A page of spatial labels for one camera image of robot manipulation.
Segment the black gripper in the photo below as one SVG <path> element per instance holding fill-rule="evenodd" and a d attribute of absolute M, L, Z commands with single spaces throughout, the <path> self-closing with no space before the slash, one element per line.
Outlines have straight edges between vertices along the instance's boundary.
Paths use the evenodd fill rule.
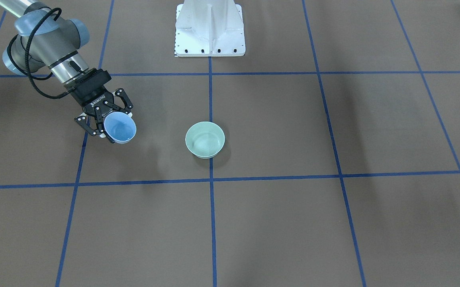
<path fill-rule="evenodd" d="M 74 120 L 90 136 L 107 137 L 104 118 L 110 113 L 121 112 L 129 117 L 133 116 L 131 110 L 134 105 L 126 91 L 123 88 L 117 88 L 114 92 L 109 92 L 104 87 L 110 80 L 111 76 L 108 71 L 90 69 L 66 83 L 66 89 L 82 108 L 82 114 Z M 95 115 L 97 106 L 103 117 Z"/>

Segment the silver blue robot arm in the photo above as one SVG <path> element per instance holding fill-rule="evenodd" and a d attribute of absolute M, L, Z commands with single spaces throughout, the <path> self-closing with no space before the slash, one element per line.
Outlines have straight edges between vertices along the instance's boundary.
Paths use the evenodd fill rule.
<path fill-rule="evenodd" d="M 90 67 L 79 54 L 90 40 L 83 22 L 64 19 L 60 8 L 37 0 L 0 0 L 0 7 L 16 17 L 17 35 L 2 54 L 12 73 L 28 78 L 45 98 L 72 96 L 82 108 L 75 122 L 90 136 L 118 144 L 135 137 L 134 105 L 124 89 L 108 91 L 110 73 Z"/>

